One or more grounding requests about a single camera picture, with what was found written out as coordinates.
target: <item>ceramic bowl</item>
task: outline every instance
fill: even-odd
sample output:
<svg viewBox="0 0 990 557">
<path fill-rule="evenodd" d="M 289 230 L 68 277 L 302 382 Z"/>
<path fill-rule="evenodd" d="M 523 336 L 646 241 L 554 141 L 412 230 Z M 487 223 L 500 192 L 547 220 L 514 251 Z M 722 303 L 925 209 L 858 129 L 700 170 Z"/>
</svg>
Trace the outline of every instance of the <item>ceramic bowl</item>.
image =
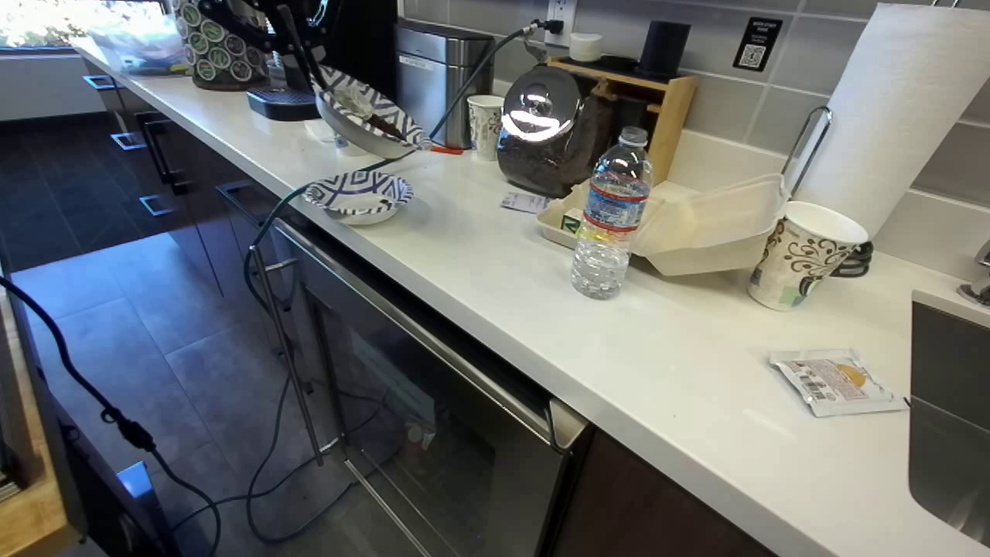
<svg viewBox="0 0 990 557">
<path fill-rule="evenodd" d="M 337 223 L 377 227 L 399 215 L 412 199 L 412 186 L 390 174 L 337 174 L 308 183 L 302 202 L 314 204 Z"/>
<path fill-rule="evenodd" d="M 323 77 L 328 89 L 314 87 L 314 109 L 347 142 L 377 157 L 421 148 L 421 129 L 392 98 L 328 66 L 323 66 Z"/>
</svg>

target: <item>white mug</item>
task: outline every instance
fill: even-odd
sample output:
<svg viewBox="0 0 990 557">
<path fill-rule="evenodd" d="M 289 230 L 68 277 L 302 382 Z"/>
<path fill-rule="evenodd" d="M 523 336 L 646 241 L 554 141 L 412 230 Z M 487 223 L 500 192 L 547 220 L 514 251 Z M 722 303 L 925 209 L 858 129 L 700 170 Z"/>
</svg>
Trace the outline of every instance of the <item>white mug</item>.
<svg viewBox="0 0 990 557">
<path fill-rule="evenodd" d="M 822 204 L 789 202 L 749 277 L 749 298 L 771 311 L 802 308 L 868 232 Z"/>
<path fill-rule="evenodd" d="M 601 34 L 569 34 L 566 55 L 571 61 L 596 61 L 601 60 Z"/>
<path fill-rule="evenodd" d="M 500 134 L 500 97 L 467 98 L 470 147 L 478 160 L 496 160 Z"/>
</svg>

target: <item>paper towel holder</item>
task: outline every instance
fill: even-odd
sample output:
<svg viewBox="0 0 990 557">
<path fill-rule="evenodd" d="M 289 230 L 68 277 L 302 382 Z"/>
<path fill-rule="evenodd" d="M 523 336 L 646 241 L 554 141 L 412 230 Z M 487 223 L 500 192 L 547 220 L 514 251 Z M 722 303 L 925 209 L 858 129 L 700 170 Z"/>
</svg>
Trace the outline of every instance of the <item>paper towel holder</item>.
<svg viewBox="0 0 990 557">
<path fill-rule="evenodd" d="M 815 113 L 807 113 L 802 134 L 794 138 L 794 142 L 782 160 L 782 170 L 778 170 L 789 199 L 799 194 L 817 148 L 825 142 L 825 138 L 831 129 L 831 120 L 836 120 L 836 113 L 830 105 L 817 105 Z"/>
</svg>

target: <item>kitchen counter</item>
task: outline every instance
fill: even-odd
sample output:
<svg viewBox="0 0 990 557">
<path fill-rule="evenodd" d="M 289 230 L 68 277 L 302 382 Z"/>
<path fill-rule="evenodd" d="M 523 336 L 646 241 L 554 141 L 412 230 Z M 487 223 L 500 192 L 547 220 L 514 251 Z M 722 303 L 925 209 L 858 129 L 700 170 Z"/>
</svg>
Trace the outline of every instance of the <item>kitchen counter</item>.
<svg viewBox="0 0 990 557">
<path fill-rule="evenodd" d="M 94 43 L 78 50 L 101 66 Z M 241 93 L 189 77 L 121 85 L 276 194 L 374 160 L 248 113 Z M 753 303 L 741 277 L 630 273 L 626 294 L 601 303 L 569 288 L 569 251 L 543 241 L 535 218 L 500 211 L 511 186 L 496 164 L 414 156 L 390 174 L 414 188 L 395 220 L 323 230 L 771 550 L 990 553 L 913 503 L 906 412 L 811 419 L 764 362 L 851 346 L 910 394 L 910 303 L 964 303 L 955 280 L 874 253 L 866 280 L 836 280 L 794 314 Z"/>
</svg>

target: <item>water bottle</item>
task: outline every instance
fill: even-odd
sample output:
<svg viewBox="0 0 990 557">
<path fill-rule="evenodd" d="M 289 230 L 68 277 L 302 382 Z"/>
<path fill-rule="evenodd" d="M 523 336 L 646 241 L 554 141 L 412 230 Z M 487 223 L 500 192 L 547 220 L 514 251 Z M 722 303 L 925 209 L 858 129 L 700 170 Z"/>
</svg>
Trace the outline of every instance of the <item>water bottle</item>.
<svg viewBox="0 0 990 557">
<path fill-rule="evenodd" d="M 646 129 L 621 127 L 618 147 L 602 152 L 584 202 L 584 223 L 571 261 L 571 285 L 596 300 L 621 291 L 630 237 L 651 194 Z"/>
</svg>

